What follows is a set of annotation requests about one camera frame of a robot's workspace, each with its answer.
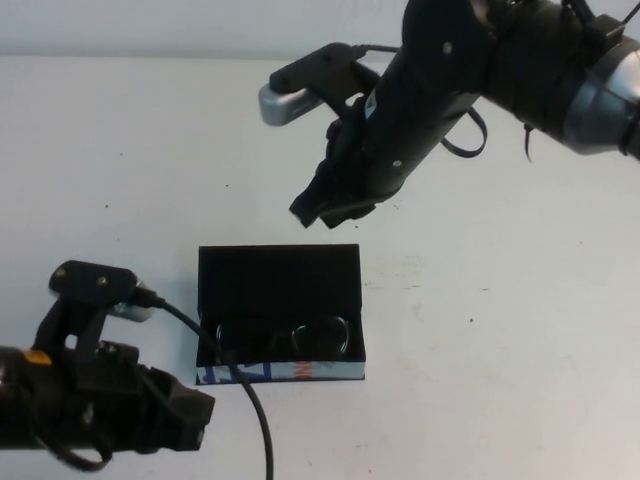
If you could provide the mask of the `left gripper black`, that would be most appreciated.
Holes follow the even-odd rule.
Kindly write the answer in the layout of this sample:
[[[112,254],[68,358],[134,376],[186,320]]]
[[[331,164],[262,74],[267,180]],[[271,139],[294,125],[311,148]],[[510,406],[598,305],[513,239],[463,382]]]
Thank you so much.
[[[97,451],[155,453],[160,449],[197,451],[211,421],[215,398],[173,376],[138,362],[139,351],[124,344],[101,344],[98,359],[115,370],[98,408]],[[175,439],[169,408],[176,417]]]

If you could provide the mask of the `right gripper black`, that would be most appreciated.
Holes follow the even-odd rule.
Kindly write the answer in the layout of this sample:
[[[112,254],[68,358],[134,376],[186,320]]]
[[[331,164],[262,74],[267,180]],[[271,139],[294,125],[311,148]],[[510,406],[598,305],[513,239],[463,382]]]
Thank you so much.
[[[329,229],[334,229],[376,209],[374,203],[344,204],[331,209],[331,202],[338,197],[386,201],[400,190],[393,180],[374,178],[375,161],[364,148],[368,133],[365,100],[366,97],[359,97],[327,128],[325,158],[317,166],[311,183],[290,206],[290,212],[304,228],[321,219]]]

